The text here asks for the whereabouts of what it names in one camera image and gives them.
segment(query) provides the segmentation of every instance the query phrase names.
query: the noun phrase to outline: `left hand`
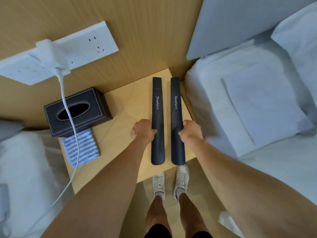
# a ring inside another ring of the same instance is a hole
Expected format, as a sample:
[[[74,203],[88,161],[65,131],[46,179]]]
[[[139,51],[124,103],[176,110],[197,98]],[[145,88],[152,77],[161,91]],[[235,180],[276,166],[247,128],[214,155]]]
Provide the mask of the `left hand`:
[[[150,120],[141,119],[134,124],[130,136],[133,140],[136,138],[144,139],[146,144],[149,144],[153,141],[156,132],[156,129],[152,129],[152,122]]]

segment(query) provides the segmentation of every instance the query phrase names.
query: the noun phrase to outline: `forearm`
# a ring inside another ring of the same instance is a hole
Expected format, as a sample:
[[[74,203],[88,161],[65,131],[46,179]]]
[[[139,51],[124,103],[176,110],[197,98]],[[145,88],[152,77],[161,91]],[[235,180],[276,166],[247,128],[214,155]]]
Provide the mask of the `forearm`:
[[[147,143],[136,138],[87,183],[42,238],[118,237]]]
[[[202,139],[193,140],[190,147],[217,196],[246,237],[316,234],[317,208],[297,191],[225,155]]]

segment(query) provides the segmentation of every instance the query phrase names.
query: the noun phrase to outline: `shoehorn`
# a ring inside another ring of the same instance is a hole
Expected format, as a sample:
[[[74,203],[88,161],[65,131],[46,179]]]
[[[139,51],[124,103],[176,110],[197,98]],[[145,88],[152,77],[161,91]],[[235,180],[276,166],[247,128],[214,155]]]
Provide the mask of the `shoehorn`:
[[[175,165],[185,164],[185,145],[178,134],[184,128],[179,78],[171,78],[171,156]]]
[[[151,144],[151,163],[160,165],[165,161],[164,114],[162,79],[156,77],[153,77],[152,128],[156,129],[157,133]]]

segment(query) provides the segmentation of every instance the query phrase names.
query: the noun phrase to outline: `blue and white towel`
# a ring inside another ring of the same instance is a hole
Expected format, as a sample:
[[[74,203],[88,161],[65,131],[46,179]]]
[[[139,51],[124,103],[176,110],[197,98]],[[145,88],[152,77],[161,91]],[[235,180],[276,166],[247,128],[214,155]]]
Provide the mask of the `blue and white towel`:
[[[99,157],[99,150],[97,144],[93,138],[92,130],[86,129],[77,134],[79,142],[79,162],[78,166],[88,163],[91,160],[94,160]],[[73,168],[76,167],[78,148],[75,140],[75,136],[69,136],[62,139],[61,141],[68,163],[71,164]]]

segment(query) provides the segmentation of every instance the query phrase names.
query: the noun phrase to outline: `black leather tissue box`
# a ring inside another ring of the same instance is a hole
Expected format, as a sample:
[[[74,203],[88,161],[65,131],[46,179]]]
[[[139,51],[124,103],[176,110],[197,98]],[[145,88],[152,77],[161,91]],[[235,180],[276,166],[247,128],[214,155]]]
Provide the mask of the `black leather tissue box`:
[[[77,133],[112,120],[105,96],[96,88],[89,88],[66,98]],[[53,137],[74,134],[62,100],[44,107]]]

